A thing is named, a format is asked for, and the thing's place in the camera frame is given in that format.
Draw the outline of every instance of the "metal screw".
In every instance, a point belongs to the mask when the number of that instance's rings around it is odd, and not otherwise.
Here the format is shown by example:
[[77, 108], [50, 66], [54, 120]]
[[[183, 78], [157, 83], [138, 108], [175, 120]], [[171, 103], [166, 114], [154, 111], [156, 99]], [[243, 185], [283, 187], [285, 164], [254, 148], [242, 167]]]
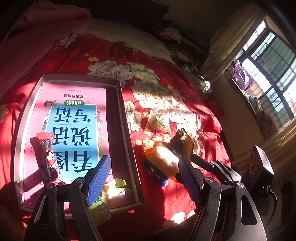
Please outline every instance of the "metal screw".
[[47, 183], [45, 187], [46, 187], [47, 189], [51, 189], [53, 186], [54, 186], [53, 183]]
[[79, 178], [76, 179], [76, 182], [82, 183], [82, 182], [84, 182], [84, 178], [83, 177], [79, 177]]
[[206, 177], [206, 178], [205, 178], [205, 181], [206, 181], [207, 183], [213, 183], [213, 182], [214, 182], [214, 179], [211, 178], [211, 177]]
[[242, 183], [237, 183], [237, 187], [238, 187], [238, 188], [243, 188], [243, 187], [244, 187], [244, 184], [242, 184]]

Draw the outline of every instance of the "blue wrapper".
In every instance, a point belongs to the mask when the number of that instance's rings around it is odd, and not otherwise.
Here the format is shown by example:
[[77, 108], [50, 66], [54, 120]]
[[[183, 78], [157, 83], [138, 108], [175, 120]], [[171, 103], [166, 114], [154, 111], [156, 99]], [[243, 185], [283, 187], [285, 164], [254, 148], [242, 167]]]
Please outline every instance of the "blue wrapper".
[[161, 171], [159, 170], [153, 163], [150, 161], [145, 161], [144, 162], [147, 167], [153, 172], [153, 174], [156, 176], [158, 179], [160, 185], [164, 187], [168, 181], [168, 177]]

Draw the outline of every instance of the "window frame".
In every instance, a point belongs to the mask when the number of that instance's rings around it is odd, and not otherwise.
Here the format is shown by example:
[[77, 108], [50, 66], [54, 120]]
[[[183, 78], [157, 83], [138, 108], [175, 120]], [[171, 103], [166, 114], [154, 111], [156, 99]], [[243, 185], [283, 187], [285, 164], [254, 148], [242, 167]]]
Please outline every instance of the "window frame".
[[[262, 94], [259, 97], [259, 100], [261, 100], [267, 93], [269, 93], [269, 91], [271, 91], [271, 89], [274, 89], [275, 92], [277, 93], [278, 97], [280, 98], [281, 102], [284, 105], [284, 108], [287, 111], [287, 114], [289, 116], [290, 119], [294, 118], [294, 114], [287, 102], [287, 100], [285, 99], [285, 97], [283, 96], [284, 92], [289, 88], [289, 86], [293, 83], [293, 81], [296, 78], [296, 74], [292, 77], [292, 79], [289, 81], [289, 83], [283, 88], [283, 90], [280, 90], [280, 88], [278, 87], [277, 83], [279, 82], [279, 80], [283, 77], [283, 75], [289, 70], [289, 68], [291, 67], [292, 63], [294, 62], [295, 58], [296, 58], [296, 54], [293, 58], [293, 60], [291, 61], [290, 64], [288, 64], [286, 70], [281, 74], [281, 76], [278, 78], [278, 81], [275, 82], [271, 76], [266, 72], [266, 70], [256, 61], [254, 60], [251, 55], [256, 51], [256, 49], [263, 43], [263, 41], [265, 40], [265, 38], [270, 34], [273, 33], [275, 35], [275, 37], [271, 40], [271, 42], [269, 43], [269, 45], [271, 45], [276, 38], [279, 38], [282, 42], [284, 42], [284, 44], [287, 45], [287, 47], [292, 51], [291, 46], [281, 37], [279, 36], [277, 33], [275, 33], [272, 29], [269, 28], [267, 22], [264, 20], [265, 22], [265, 29], [262, 31], [262, 33], [258, 36], [258, 38], [250, 45], [250, 47], [247, 50], [242, 49], [243, 53], [241, 54], [241, 56], [238, 58], [238, 60], [240, 61], [240, 63], [242, 63], [245, 59], [249, 59], [252, 64], [254, 64], [256, 66], [257, 69], [259, 69], [259, 71], [265, 76], [265, 78], [268, 80], [268, 82], [271, 84], [271, 87], [264, 92], [264, 94]], [[269, 48], [265, 48], [263, 50], [263, 52], [257, 57], [257, 59], [260, 59], [260, 57], [268, 50]]]

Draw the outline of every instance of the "pink book cover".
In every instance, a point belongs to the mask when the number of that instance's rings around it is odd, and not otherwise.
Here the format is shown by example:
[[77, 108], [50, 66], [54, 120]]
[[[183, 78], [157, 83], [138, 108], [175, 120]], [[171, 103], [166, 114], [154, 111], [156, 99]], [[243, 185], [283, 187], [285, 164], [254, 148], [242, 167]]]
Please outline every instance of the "pink book cover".
[[[33, 209], [48, 182], [38, 166], [36, 134], [53, 132], [52, 149], [66, 183], [84, 177], [103, 155], [109, 156], [106, 122], [106, 89], [43, 83], [35, 97], [34, 109], [23, 136], [23, 201]], [[113, 179], [110, 172], [107, 182]]]

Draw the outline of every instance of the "red blanket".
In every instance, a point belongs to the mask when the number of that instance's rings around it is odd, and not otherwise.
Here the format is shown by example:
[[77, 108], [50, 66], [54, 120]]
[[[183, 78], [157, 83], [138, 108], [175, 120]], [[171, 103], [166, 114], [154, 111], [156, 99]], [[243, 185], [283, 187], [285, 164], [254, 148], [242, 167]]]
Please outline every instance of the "red blanket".
[[[126, 115], [141, 179], [145, 205], [130, 212], [112, 215], [98, 230], [104, 240], [138, 240], [164, 230], [193, 214], [195, 204], [182, 184], [168, 181], [162, 188], [144, 166], [143, 148], [155, 140], [169, 142], [177, 129], [185, 128], [195, 138], [194, 151], [208, 161], [220, 159], [230, 165], [219, 139], [221, 126], [203, 104], [182, 71], [166, 60], [152, 58], [124, 42], [112, 43], [92, 34], [58, 41], [25, 77], [9, 89], [0, 106], [1, 186], [7, 205], [16, 211], [15, 189], [11, 183], [15, 127], [19, 115], [43, 74], [88, 74], [120, 80]], [[145, 133], [151, 108], [170, 109], [172, 134]]]

